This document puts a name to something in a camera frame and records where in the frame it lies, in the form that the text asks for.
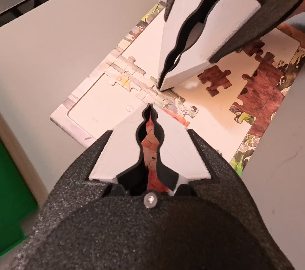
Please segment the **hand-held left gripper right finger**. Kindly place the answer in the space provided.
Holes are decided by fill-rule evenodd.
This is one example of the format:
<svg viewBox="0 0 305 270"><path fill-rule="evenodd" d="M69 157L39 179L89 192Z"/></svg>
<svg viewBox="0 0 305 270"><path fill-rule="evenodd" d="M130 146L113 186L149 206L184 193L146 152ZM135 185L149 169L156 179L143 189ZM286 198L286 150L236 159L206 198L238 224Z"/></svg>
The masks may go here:
<svg viewBox="0 0 305 270"><path fill-rule="evenodd" d="M159 142L156 172L160 182L170 191L177 191L181 184L211 179L188 128L153 104L150 111Z"/></svg>

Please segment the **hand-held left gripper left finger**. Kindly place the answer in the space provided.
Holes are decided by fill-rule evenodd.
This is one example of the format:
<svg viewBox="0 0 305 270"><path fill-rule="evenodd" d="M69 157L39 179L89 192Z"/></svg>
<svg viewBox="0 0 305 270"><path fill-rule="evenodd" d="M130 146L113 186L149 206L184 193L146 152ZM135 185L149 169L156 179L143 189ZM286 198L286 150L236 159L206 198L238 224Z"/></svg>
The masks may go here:
<svg viewBox="0 0 305 270"><path fill-rule="evenodd" d="M150 105L142 104L112 130L88 179L110 183L124 183L127 176L143 159L142 140L146 136L146 123Z"/></svg>

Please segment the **lion puzzle tray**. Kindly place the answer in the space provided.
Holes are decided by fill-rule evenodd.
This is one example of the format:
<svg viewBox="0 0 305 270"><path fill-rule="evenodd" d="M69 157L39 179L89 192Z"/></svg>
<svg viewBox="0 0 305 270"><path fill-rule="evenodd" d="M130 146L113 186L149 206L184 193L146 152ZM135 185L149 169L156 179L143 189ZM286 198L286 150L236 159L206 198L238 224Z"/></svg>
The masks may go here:
<svg viewBox="0 0 305 270"><path fill-rule="evenodd" d="M157 76L166 1L159 0L51 115L54 123L85 148L144 103L136 97L136 89L129 92L119 84L110 85L105 71L122 55L134 57L146 77ZM304 65L304 32L284 23L260 39L265 43L262 57L266 52L273 54L273 65L283 73L276 89L285 97ZM259 62L238 50L215 65L221 71L231 71L227 79L232 86L228 89L220 86L219 94L211 97L206 90L211 84L203 85L195 76L172 91L185 99L186 107L199 109L194 119L185 116L180 120L219 150L241 175L262 137L249 134L249 123L235 122L230 108L234 102L242 105L238 96L247 83L242 75L252 76ZM162 109L179 120L174 103Z"/></svg>

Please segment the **pale grey-green puzzle piece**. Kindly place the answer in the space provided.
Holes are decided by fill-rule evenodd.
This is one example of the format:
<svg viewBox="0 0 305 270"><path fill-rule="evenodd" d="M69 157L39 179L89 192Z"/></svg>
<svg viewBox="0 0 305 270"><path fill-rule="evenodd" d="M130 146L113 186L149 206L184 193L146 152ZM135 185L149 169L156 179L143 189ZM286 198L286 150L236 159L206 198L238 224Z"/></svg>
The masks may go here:
<svg viewBox="0 0 305 270"><path fill-rule="evenodd" d="M141 89L136 94L136 97L145 103L152 103L160 108L165 108L165 106L173 104L175 99L179 96L171 89L161 92L154 86L152 90L153 92L148 92L148 90L145 91L144 89Z"/></svg>

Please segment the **assembled grey branch pieces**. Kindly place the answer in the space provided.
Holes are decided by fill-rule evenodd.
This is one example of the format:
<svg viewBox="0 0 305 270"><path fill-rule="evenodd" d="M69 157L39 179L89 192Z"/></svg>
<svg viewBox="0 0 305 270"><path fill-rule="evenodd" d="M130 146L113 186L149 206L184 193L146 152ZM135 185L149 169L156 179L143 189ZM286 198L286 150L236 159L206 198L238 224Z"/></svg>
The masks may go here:
<svg viewBox="0 0 305 270"><path fill-rule="evenodd" d="M156 79L146 77L146 72L135 64L135 58L128 58L119 55L118 58L107 68L105 75L109 77L110 85L119 84L129 92L137 90L137 97L143 100L148 94L157 96L158 92L154 89Z"/></svg>

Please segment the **grey desk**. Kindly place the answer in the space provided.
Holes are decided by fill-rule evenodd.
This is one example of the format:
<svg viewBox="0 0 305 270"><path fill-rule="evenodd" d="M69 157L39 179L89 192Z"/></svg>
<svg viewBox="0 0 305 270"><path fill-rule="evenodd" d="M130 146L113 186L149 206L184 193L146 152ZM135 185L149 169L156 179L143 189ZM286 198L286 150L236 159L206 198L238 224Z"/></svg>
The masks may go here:
<svg viewBox="0 0 305 270"><path fill-rule="evenodd" d="M50 115L158 0L50 0L1 27L1 114L39 204L84 148ZM271 235L304 269L304 69L242 173Z"/></svg>

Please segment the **white and green puzzle piece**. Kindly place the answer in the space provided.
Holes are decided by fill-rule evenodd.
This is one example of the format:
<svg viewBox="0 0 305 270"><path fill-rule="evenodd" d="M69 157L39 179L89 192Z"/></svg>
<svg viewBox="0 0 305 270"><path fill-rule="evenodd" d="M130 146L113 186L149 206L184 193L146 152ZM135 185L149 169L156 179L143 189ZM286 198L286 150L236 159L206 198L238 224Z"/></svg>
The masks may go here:
<svg viewBox="0 0 305 270"><path fill-rule="evenodd" d="M185 99L180 96L178 96L174 100L174 104L177 109L177 114L183 118L185 118L185 116L189 116L191 119L194 119L199 109L194 105L191 105L190 107L186 107L184 103L185 103Z"/></svg>

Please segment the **reddish brown puzzle piece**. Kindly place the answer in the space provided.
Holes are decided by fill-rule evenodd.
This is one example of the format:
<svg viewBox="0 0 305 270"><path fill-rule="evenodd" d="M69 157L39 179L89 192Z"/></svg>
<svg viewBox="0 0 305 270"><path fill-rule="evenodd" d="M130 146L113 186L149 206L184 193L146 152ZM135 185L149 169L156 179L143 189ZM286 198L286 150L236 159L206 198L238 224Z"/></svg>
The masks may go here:
<svg viewBox="0 0 305 270"><path fill-rule="evenodd" d="M227 79L227 76L231 74L230 70L221 71L220 68L215 65L212 66L197 77L199 81L204 85L209 82L211 85L206 88L211 97L219 94L218 87L222 86L224 89L228 89L232 86L231 82Z"/></svg>

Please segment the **green plastic bin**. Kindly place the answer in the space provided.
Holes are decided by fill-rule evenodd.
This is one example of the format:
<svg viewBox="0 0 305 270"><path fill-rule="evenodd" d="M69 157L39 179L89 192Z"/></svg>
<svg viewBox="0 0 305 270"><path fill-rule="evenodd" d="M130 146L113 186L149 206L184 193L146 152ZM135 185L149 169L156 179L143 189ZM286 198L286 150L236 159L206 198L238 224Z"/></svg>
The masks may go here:
<svg viewBox="0 0 305 270"><path fill-rule="evenodd" d="M0 254L25 240L21 222L38 209L38 204L0 141Z"/></svg>

